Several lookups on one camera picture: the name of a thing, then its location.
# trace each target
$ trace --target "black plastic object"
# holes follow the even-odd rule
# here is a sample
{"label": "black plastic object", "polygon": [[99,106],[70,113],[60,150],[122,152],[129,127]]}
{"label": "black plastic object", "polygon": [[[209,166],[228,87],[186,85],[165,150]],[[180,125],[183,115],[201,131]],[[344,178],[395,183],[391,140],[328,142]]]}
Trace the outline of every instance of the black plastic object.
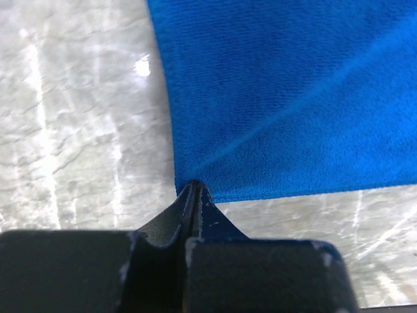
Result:
{"label": "black plastic object", "polygon": [[357,311],[332,245],[249,239],[197,181],[137,231],[0,236],[0,312]]}

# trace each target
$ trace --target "white marble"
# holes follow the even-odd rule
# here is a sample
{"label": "white marble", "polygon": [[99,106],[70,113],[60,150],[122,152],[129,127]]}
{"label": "white marble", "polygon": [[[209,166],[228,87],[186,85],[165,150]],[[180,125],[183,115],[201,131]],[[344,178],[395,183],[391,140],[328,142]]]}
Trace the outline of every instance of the white marble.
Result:
{"label": "white marble", "polygon": [[[175,198],[144,0],[0,0],[0,228],[133,229]],[[417,303],[417,186],[224,203],[343,253],[361,306]]]}

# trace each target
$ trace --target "gray veining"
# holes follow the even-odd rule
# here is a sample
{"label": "gray veining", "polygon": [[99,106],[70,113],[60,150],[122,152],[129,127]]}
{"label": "gray veining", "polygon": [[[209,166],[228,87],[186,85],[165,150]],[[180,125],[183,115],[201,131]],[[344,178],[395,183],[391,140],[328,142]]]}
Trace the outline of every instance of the gray veining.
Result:
{"label": "gray veining", "polygon": [[[175,199],[144,0],[0,0],[0,104],[2,231],[135,229]],[[361,306],[417,303],[417,186],[219,207],[249,236],[334,243]]]}

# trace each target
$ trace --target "blue towel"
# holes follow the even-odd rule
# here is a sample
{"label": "blue towel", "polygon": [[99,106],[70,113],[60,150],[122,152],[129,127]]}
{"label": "blue towel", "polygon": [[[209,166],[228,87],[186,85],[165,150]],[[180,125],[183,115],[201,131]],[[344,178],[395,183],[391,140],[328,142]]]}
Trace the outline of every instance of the blue towel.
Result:
{"label": "blue towel", "polygon": [[177,190],[417,183],[416,0],[149,0]]}

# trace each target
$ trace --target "blue fabric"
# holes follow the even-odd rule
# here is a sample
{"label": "blue fabric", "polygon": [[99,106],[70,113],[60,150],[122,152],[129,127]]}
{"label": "blue fabric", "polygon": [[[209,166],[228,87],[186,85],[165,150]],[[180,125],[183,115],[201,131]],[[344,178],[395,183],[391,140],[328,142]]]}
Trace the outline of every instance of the blue fabric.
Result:
{"label": "blue fabric", "polygon": [[177,190],[417,183],[417,0],[149,0]]}

